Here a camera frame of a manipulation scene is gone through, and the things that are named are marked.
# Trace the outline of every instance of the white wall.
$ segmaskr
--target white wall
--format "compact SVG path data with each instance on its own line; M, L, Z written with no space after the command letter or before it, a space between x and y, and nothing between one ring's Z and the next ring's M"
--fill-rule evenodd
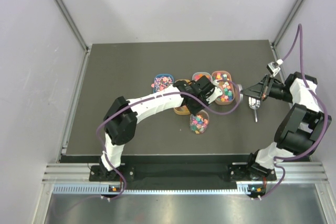
M29 223L83 50L53 0L0 6L0 223Z
M295 0L64 0L91 43L273 40Z
M298 15L286 32L278 49L283 57L294 40L297 25L303 26L303 57L306 74L318 78L317 94L325 103L333 122L314 157L323 162L336 193L336 2L335 0L305 0ZM299 47L284 63L286 74L299 71Z

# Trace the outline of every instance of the dark gray tabletop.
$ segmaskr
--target dark gray tabletop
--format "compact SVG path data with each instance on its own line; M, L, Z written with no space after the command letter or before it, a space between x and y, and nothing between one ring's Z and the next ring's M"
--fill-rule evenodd
M93 45L72 126L67 155L100 155L97 126L119 96L138 98L152 93L159 73L175 80L191 79L193 73L226 70L235 83L251 86L267 73L274 60L267 40L159 42ZM232 105L212 104L228 111ZM245 154L268 146L289 111L285 102L268 99L254 112L244 98L230 115L210 114L204 134L189 128L190 116L167 110L137 125L134 139L124 154Z

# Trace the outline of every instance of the blue plastic container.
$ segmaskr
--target blue plastic container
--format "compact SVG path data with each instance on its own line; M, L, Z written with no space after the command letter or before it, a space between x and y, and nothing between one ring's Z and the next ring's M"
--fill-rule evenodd
M154 78L154 83L155 83L155 79L156 78L160 78L160 77L170 77L172 80L173 80L173 83L174 83L174 78L173 78L173 76L171 75L171 74L168 74L168 73L161 73L161 74L158 74L157 76L155 76L155 78ZM154 88L153 88L153 93L156 93L156 92L158 92L159 90L156 90L155 89L155 86L154 86Z

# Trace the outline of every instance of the metal spoon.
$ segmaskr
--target metal spoon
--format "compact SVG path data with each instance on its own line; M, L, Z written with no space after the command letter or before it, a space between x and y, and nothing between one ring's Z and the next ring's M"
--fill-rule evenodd
M241 93L241 90L243 90L243 86L241 84L237 84L238 86L238 91L236 90L235 92L235 96L236 96L236 101L237 101L237 97L239 95L239 103L241 103L243 101L243 94Z
M260 107L260 100L249 97L248 104L250 105L250 108L254 110L254 117L257 123L258 122L257 109Z

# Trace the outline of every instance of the metal floor plate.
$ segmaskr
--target metal floor plate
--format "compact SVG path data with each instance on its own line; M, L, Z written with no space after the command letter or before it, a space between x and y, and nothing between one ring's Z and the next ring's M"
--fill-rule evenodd
M62 215L87 197L53 195L50 205ZM327 223L315 185L282 185L262 201L243 195L125 195L110 203L85 200L60 219L50 210L48 224Z

